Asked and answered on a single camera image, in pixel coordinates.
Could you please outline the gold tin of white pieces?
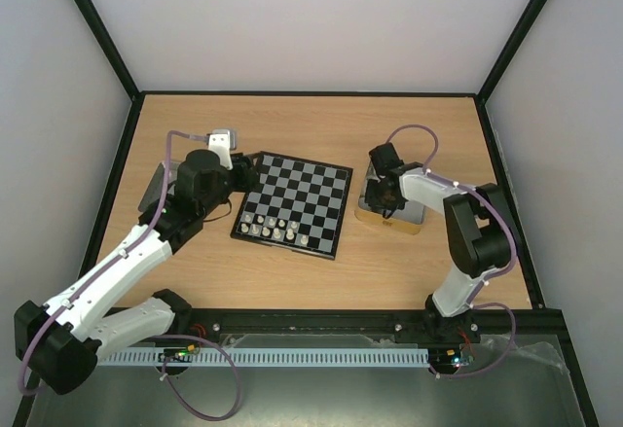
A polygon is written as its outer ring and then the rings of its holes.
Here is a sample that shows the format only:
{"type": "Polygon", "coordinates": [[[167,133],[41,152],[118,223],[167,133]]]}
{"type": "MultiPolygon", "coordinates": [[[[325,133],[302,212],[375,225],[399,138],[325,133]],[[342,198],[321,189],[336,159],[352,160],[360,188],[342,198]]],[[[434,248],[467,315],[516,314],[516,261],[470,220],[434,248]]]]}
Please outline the gold tin of white pieces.
{"type": "Polygon", "coordinates": [[[421,231],[425,219],[426,208],[417,202],[408,202],[403,209],[396,209],[391,216],[384,214],[382,209],[371,207],[365,201],[368,193],[368,181],[378,181],[373,164],[369,162],[357,205],[354,210],[355,217],[363,222],[374,226],[388,228],[392,231],[416,235],[421,231]]]}

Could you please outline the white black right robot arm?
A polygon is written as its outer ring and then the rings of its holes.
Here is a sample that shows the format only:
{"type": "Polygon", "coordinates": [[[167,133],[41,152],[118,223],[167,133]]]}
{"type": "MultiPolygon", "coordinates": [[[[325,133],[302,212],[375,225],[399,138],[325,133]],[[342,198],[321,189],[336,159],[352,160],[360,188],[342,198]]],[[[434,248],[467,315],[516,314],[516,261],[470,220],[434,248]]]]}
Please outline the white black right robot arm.
{"type": "Polygon", "coordinates": [[[369,152],[374,177],[366,181],[364,204],[388,220],[409,203],[418,203],[445,219],[450,271],[425,302],[423,325],[429,338],[448,341],[458,327],[468,330],[467,312],[486,283],[510,271],[517,261],[512,217],[495,184],[469,187],[433,173],[420,163],[407,164],[385,143],[369,152]]]}

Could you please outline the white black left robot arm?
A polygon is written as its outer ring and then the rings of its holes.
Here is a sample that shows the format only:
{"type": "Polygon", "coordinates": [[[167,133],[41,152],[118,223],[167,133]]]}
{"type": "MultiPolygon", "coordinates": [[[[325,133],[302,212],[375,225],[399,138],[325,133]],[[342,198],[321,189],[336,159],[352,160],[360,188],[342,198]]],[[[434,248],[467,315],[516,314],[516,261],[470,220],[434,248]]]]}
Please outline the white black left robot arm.
{"type": "Polygon", "coordinates": [[[120,320],[106,314],[142,276],[197,235],[231,193],[248,193],[259,180],[253,157],[207,149],[190,152],[174,178],[168,160],[161,168],[159,198],[105,259],[47,302],[27,301],[14,314],[20,368],[32,370],[59,395],[84,383],[109,354],[169,329],[174,311],[156,298],[123,312],[120,320]]]}

